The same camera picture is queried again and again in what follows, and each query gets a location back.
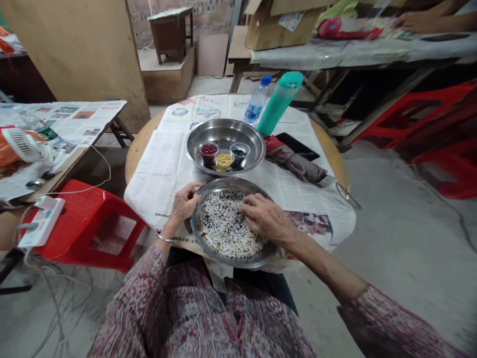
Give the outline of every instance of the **white fan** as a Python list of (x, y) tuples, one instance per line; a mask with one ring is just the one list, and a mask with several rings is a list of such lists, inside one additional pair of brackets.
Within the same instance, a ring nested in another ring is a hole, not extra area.
[(53, 165), (56, 153), (48, 142), (36, 141), (31, 135), (18, 128), (2, 128), (1, 132), (15, 153), (25, 162), (43, 162), (47, 166)]

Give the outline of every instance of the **pink patterned blouse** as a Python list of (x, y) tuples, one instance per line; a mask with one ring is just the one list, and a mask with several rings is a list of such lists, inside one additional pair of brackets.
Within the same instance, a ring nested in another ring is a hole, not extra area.
[[(316, 355), (288, 306), (243, 282), (227, 285), (224, 305), (202, 260), (166, 269), (152, 246), (108, 304), (88, 357)], [(338, 312), (367, 357), (465, 357), (374, 287)]]

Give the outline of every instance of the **red plastic chair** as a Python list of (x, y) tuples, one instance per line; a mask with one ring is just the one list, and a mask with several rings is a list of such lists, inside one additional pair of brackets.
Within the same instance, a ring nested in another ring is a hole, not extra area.
[[(70, 180), (60, 192), (81, 191), (90, 185)], [(107, 191), (92, 188), (74, 194), (58, 194), (66, 201), (63, 213), (44, 246), (35, 248), (52, 261), (128, 271), (133, 260), (129, 255), (146, 223), (120, 198)], [(136, 225), (117, 255), (101, 252), (90, 247), (101, 224), (110, 214), (118, 214), (136, 221)]]
[[(454, 104), (464, 100), (475, 87), (474, 81), (468, 81), (445, 89), (407, 93), (352, 143), (365, 137), (388, 138), (385, 144), (377, 144), (381, 149), (391, 149), (407, 135), (443, 114)], [(421, 119), (412, 118), (420, 111), (435, 106), (436, 102), (440, 104), (429, 114)]]
[(449, 199), (477, 197), (477, 137), (468, 138), (448, 147), (423, 154), (415, 164), (433, 162), (451, 174), (456, 182), (445, 182), (437, 187)]

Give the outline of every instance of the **extension cord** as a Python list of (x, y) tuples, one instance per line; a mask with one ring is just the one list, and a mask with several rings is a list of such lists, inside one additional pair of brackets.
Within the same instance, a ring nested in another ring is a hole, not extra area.
[(19, 226), (20, 229), (27, 229), (18, 244), (20, 248), (32, 248), (46, 244), (63, 206), (65, 206), (65, 200), (43, 195), (39, 197), (35, 206), (39, 209), (31, 223)]

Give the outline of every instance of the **plastic water bottle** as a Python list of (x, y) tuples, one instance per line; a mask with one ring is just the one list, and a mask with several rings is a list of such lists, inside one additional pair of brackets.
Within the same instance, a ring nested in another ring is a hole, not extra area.
[(267, 102), (268, 98), (268, 85), (272, 81), (271, 76), (265, 76), (260, 82), (260, 87), (252, 94), (252, 98), (248, 103), (247, 111), (245, 112), (245, 117), (243, 121), (250, 125), (255, 125), (260, 113), (262, 112), (263, 106)]
[(17, 106), (14, 108), (16, 112), (21, 116), (23, 122), (48, 142), (51, 141), (55, 149), (60, 149), (66, 147), (66, 141), (60, 137), (53, 129), (50, 128), (43, 120), (38, 118), (33, 113), (26, 111), (25, 109)]
[(280, 118), (285, 113), (293, 97), (297, 94), (303, 82), (300, 72), (292, 71), (285, 73), (278, 81), (277, 87), (268, 101), (267, 108), (263, 113), (257, 131), (262, 136), (271, 135)]

